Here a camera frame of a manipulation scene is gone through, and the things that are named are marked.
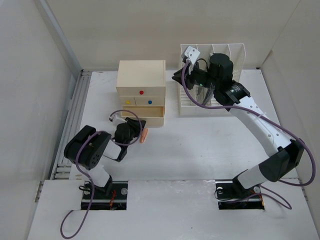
white rack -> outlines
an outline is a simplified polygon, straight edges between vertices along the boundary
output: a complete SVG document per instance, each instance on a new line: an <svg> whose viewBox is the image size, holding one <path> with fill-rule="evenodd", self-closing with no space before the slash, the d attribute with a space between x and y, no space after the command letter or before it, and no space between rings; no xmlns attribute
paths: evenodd
<svg viewBox="0 0 320 240"><path fill-rule="evenodd" d="M233 62L233 80L239 82L241 70L244 65L246 50L245 45L241 43L234 44L181 44L181 54L185 51L188 46L192 46L200 51L199 58L205 59L209 63L209 58L212 54L226 54L229 56L230 60ZM199 66L201 69L205 69L206 63L199 61ZM192 90L189 91L191 96L196 99L198 93L198 86L194 86ZM178 101L179 101L179 114L180 116L221 116L229 115L225 109L204 109L196 106L188 98L185 93L184 88L178 83ZM220 106L220 104L214 99L208 103L209 106Z"/></svg>

open drawer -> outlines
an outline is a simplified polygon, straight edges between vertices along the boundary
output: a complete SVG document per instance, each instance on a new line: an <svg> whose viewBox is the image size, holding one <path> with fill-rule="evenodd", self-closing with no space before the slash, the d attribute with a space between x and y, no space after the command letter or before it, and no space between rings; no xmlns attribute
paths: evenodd
<svg viewBox="0 0 320 240"><path fill-rule="evenodd" d="M130 110L137 114L141 120L146 121L146 128L161 127L164 125L165 107L164 106L124 106L124 110ZM121 116L136 119L131 113L123 111Z"/></svg>

bolt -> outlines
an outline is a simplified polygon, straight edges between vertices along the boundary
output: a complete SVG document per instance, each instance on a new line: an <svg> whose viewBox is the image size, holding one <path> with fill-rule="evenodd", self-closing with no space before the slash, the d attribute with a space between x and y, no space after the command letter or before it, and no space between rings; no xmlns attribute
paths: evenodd
<svg viewBox="0 0 320 240"><path fill-rule="evenodd" d="M122 195L127 195L127 193L128 193L128 189L126 189L125 187L121 189Z"/></svg>
<svg viewBox="0 0 320 240"><path fill-rule="evenodd" d="M255 187L253 188L253 191L254 191L256 194L261 193L260 187L258 187L258 186L255 186Z"/></svg>
<svg viewBox="0 0 320 240"><path fill-rule="evenodd" d="M216 192L217 192L218 194L223 194L223 193L224 193L223 187L222 187L222 186L218 186L218 187L216 188Z"/></svg>

white table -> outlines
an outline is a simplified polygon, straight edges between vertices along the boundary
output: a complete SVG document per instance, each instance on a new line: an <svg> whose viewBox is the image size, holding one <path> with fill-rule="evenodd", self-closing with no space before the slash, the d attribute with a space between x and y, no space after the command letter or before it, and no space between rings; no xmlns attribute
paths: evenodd
<svg viewBox="0 0 320 240"><path fill-rule="evenodd" d="M289 200L293 210L264 197L265 210L218 210L212 179L233 178L265 160L264 149L235 117L179 117L177 85L167 71L165 122L150 128L146 142L128 148L123 161L102 158L114 180L129 180L127 210L90 211L77 240L317 240L318 234L299 187L266 182ZM114 133L109 114L120 109L117 72L94 72L81 128L91 125ZM243 70L240 82L256 103L278 122L259 70ZM70 178L81 179L72 167ZM286 177L296 178L295 170ZM29 240L62 239L59 227L69 210L64 233L72 235L80 209L82 180L47 180Z"/></svg>
<svg viewBox="0 0 320 240"><path fill-rule="evenodd" d="M110 113L121 109L117 73L92 73L80 128L90 125L111 134L115 132L108 119ZM232 179L268 158L257 139L234 116L179 117L173 73L166 71L164 126L150 128L145 143L130 146L121 162L101 158L114 180ZM269 118L278 123L261 71L243 70L240 82ZM78 179L78 175L73 165L69 179ZM295 169L286 175L297 176Z"/></svg>

gray wall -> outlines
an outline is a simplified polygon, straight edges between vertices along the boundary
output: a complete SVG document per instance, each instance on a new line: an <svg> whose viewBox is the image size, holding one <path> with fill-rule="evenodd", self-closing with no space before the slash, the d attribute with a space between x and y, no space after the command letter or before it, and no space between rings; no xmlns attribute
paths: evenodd
<svg viewBox="0 0 320 240"><path fill-rule="evenodd" d="M0 238L27 237L71 80L33 0L0 0Z"/></svg>
<svg viewBox="0 0 320 240"><path fill-rule="evenodd" d="M47 0L83 68L166 60L180 44L240 43L260 67L299 0Z"/></svg>
<svg viewBox="0 0 320 240"><path fill-rule="evenodd" d="M320 1L301 0L262 65L262 73L281 124L311 147L320 164ZM310 160L303 156L298 174L311 175ZM308 204L320 232L320 174L306 187Z"/></svg>

